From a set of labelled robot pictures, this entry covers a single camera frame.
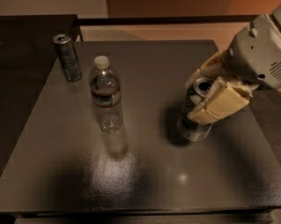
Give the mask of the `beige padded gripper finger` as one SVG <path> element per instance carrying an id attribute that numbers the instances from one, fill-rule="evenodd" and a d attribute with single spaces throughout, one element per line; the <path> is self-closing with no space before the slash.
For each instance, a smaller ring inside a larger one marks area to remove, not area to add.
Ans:
<path id="1" fill-rule="evenodd" d="M 190 116 L 202 124 L 215 123 L 247 106 L 258 87 L 240 79 L 224 81 L 220 77 L 211 86 L 202 102 L 190 112 Z"/>
<path id="2" fill-rule="evenodd" d="M 214 53 L 188 78 L 185 88 L 188 89 L 199 78 L 209 78 L 212 80 L 211 84 L 214 84 L 219 77 L 224 81 L 231 80 L 232 75 L 226 66 L 227 55 L 227 50 Z"/>

